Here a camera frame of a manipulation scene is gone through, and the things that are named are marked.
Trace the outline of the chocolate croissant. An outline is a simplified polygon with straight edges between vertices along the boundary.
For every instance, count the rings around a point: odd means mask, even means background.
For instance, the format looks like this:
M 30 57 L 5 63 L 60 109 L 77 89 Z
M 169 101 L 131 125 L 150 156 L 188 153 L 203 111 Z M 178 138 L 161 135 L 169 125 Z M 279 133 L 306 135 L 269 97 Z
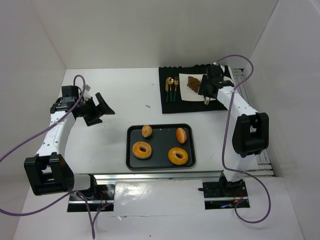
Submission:
M 199 88 L 200 88 L 200 80 L 193 77 L 193 76 L 188 76 L 188 82 L 187 82 L 187 86 L 195 93 L 199 92 Z

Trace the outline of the metal tongs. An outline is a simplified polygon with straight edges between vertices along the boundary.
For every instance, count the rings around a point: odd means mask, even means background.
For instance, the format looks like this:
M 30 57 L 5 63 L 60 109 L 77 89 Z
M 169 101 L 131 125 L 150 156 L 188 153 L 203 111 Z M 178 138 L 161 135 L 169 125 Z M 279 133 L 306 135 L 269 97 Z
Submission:
M 210 73 L 209 73 L 209 69 L 207 68 L 206 69 L 206 75 L 207 75 L 207 78 L 208 78 L 208 80 L 209 80 L 209 85 L 207 86 L 207 93 L 208 93 L 208 96 L 204 96 L 204 103 L 206 104 L 206 105 L 208 105 L 209 104 L 209 102 L 210 102 L 210 94 L 211 94 L 211 79 L 210 79 Z

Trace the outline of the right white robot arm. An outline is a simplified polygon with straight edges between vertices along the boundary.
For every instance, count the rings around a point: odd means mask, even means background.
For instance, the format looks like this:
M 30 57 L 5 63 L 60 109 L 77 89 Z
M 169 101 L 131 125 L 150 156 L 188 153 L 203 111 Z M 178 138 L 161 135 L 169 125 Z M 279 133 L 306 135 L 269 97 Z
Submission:
M 197 90 L 205 105 L 217 100 L 228 110 L 227 135 L 223 139 L 223 168 L 220 191 L 226 195 L 243 187 L 244 173 L 251 162 L 269 145 L 269 116 L 251 107 L 225 80 L 225 67 L 213 63 L 206 67 Z

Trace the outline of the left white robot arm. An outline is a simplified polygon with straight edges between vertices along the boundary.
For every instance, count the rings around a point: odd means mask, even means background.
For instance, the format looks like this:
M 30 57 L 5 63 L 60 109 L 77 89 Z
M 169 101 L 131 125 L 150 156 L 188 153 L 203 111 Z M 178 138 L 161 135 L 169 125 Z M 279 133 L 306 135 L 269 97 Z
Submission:
M 63 86 L 62 96 L 50 108 L 51 129 L 34 157 L 24 161 L 24 169 L 36 196 L 71 191 L 93 192 L 96 180 L 92 174 L 73 173 L 65 160 L 65 150 L 77 118 L 83 118 L 88 127 L 102 122 L 103 115 L 115 112 L 101 94 L 96 93 L 98 104 L 87 90 L 81 96 L 79 87 Z

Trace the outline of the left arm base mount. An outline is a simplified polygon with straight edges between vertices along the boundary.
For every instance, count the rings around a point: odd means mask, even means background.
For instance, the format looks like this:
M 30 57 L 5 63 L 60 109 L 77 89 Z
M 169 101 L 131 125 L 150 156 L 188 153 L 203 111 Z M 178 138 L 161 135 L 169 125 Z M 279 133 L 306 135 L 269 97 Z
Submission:
M 96 178 L 90 175 L 90 188 L 81 190 L 87 199 L 91 212 L 113 212 L 116 184 L 114 182 L 98 183 Z M 71 194 L 68 200 L 67 212 L 86 212 L 87 207 L 82 195 Z

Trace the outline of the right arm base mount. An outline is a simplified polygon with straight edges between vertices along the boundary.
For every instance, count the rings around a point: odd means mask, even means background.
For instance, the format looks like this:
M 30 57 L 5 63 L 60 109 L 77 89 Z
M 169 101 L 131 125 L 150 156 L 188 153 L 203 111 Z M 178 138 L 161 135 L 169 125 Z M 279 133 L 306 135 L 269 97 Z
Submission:
M 250 207 L 244 180 L 229 182 L 221 175 L 218 180 L 203 182 L 198 191 L 203 193 L 206 210 Z

